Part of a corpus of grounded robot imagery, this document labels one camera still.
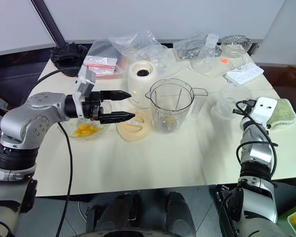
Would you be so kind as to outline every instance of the clear measuring cup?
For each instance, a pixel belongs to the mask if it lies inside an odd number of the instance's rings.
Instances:
[[[186,82],[167,78],[153,84],[146,97],[151,101],[154,126],[161,132],[172,133],[181,126],[195,95]],[[195,103],[195,106],[202,107],[204,102],[202,96],[202,103]]]

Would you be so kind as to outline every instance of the table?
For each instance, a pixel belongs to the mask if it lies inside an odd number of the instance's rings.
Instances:
[[[242,59],[232,59],[234,66]],[[162,134],[154,129],[143,140],[124,141],[115,127],[93,141],[70,138],[74,177],[71,194],[90,194],[124,190],[236,183],[240,165],[235,150],[240,144],[241,116],[221,120],[211,115],[219,91],[227,85],[223,77],[208,78],[189,69],[189,62],[173,63],[163,77],[182,79],[192,87],[209,92],[200,114],[191,118],[190,112],[180,129]],[[230,64],[215,62],[215,77],[232,69]],[[56,70],[48,61],[41,76]],[[72,94],[75,78],[56,74],[41,82],[32,94],[51,91]],[[246,84],[252,97],[279,98],[264,76]],[[125,90],[127,79],[98,79],[94,90]],[[111,103],[114,111],[130,111],[129,100]],[[270,131],[276,148],[278,165],[273,179],[296,177],[296,124],[290,128]],[[34,175],[38,179],[37,196],[60,196],[67,193],[69,182],[69,152],[63,134],[53,125],[45,136],[37,157]]]

